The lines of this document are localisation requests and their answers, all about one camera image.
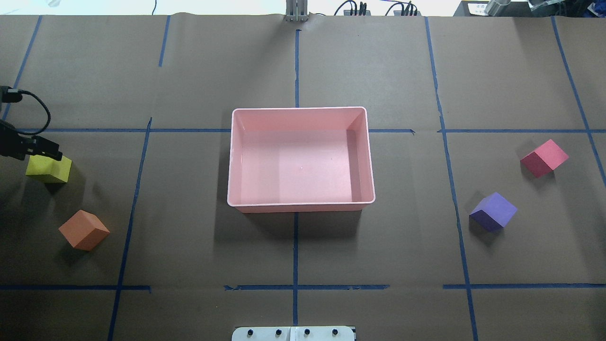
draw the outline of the yellow-green block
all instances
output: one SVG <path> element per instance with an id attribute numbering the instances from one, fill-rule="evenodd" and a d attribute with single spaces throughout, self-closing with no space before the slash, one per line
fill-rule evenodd
<path id="1" fill-rule="evenodd" d="M 72 161 L 65 156 L 61 161 L 41 155 L 30 156 L 25 175 L 43 183 L 66 183 L 70 177 Z"/>

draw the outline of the orange cube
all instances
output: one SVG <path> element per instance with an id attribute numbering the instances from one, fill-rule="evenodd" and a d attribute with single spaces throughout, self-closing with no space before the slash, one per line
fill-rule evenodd
<path id="1" fill-rule="evenodd" d="M 85 251 L 91 251 L 110 233 L 96 215 L 83 210 L 77 211 L 59 231 L 75 249 Z"/>

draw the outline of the pink bin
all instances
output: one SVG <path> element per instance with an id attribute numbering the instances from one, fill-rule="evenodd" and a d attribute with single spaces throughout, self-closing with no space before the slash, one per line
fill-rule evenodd
<path id="1" fill-rule="evenodd" d="M 365 108 L 233 111 L 230 206 L 244 213 L 358 211 L 374 201 Z"/>

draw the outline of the blue block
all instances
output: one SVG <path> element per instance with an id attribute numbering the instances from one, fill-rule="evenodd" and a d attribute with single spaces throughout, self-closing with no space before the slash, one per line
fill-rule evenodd
<path id="1" fill-rule="evenodd" d="M 497 192 L 485 197 L 469 215 L 486 231 L 502 229 L 518 209 Z"/>

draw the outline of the white label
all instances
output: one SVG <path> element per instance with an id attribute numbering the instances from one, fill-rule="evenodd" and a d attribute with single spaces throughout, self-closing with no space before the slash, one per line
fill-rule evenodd
<path id="1" fill-rule="evenodd" d="M 467 7 L 469 7 L 469 13 L 471 15 L 488 15 L 486 13 L 486 4 L 467 4 Z"/>

